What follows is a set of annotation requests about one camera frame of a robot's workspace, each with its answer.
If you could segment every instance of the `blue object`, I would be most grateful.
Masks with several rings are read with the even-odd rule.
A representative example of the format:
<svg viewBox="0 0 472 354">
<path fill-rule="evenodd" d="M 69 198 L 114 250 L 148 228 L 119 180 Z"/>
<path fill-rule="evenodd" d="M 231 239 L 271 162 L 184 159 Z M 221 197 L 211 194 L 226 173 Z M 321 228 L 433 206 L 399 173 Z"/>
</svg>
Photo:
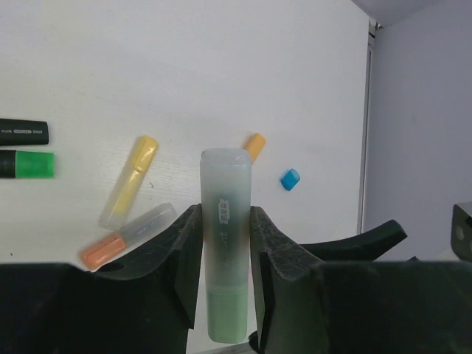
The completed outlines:
<svg viewBox="0 0 472 354">
<path fill-rule="evenodd" d="M 300 182 L 300 175 L 293 168 L 280 179 L 280 183 L 286 190 L 292 190 L 298 182 Z"/>
</svg>

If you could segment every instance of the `orange marker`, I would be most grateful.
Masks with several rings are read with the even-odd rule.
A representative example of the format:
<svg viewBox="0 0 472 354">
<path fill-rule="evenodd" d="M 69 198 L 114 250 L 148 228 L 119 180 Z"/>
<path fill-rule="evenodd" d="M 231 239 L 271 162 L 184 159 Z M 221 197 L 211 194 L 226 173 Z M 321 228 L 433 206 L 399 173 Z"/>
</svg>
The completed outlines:
<svg viewBox="0 0 472 354">
<path fill-rule="evenodd" d="M 154 237 L 164 231 L 177 218 L 171 203 L 157 206 L 134 221 L 113 232 L 80 253 L 88 269 L 94 270 L 123 252 L 132 243 Z"/>
<path fill-rule="evenodd" d="M 264 148 L 265 144 L 266 139 L 259 133 L 254 134 L 251 140 L 249 140 L 246 144 L 245 149 L 249 152 L 249 155 L 251 155 L 251 160 L 253 164 L 259 156 L 260 151 Z"/>
</svg>

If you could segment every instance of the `yellow marker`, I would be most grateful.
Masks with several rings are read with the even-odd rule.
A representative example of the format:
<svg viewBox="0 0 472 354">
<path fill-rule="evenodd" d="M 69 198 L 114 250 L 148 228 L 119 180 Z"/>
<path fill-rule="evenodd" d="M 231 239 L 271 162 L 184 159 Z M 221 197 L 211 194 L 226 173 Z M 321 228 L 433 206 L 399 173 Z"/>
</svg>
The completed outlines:
<svg viewBox="0 0 472 354">
<path fill-rule="evenodd" d="M 259 133 L 254 134 L 251 140 L 249 140 L 245 149 L 249 152 L 249 155 L 251 155 L 252 163 L 256 161 L 260 151 L 264 148 L 265 144 L 266 139 Z"/>
<path fill-rule="evenodd" d="M 125 224 L 158 146 L 158 142 L 149 136 L 138 139 L 103 210 L 102 227 L 116 231 Z"/>
</svg>

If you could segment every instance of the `black marker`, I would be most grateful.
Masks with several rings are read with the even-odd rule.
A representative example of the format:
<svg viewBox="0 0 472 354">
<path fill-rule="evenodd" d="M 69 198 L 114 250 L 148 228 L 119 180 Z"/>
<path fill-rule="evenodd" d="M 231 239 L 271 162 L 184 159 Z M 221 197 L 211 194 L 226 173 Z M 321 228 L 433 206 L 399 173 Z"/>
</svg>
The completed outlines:
<svg viewBox="0 0 472 354">
<path fill-rule="evenodd" d="M 47 144 L 49 129 L 46 122 L 0 118 L 0 146 Z"/>
</svg>

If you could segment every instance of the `orange cap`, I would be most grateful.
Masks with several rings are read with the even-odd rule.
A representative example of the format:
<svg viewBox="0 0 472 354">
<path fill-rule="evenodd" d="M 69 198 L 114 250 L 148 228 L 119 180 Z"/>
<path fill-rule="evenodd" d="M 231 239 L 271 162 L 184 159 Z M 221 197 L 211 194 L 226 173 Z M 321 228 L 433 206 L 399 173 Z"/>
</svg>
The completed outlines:
<svg viewBox="0 0 472 354">
<path fill-rule="evenodd" d="M 264 148 L 266 144 L 266 138 L 264 138 L 259 133 L 256 133 L 252 136 L 251 140 L 248 141 L 246 144 L 245 149 L 251 155 L 252 162 L 256 161 L 257 157 L 259 156 L 260 151 Z"/>
<path fill-rule="evenodd" d="M 126 249 L 126 242 L 118 233 L 113 233 L 80 253 L 80 259 L 90 270 L 97 269 Z"/>
</svg>

